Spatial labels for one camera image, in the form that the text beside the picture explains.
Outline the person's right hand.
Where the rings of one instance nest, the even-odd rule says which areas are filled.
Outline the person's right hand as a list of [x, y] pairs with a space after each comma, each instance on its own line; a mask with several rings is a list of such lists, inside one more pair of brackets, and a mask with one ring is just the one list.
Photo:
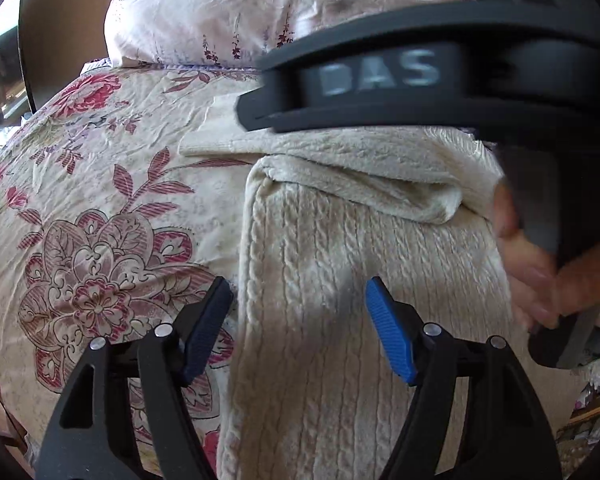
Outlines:
[[[558, 268], [519, 226], [513, 196], [501, 181], [493, 194], [493, 229], [508, 279], [514, 319], [527, 330], [558, 326], [562, 316], [600, 306], [600, 244]], [[596, 320], [600, 327], [600, 313]]]

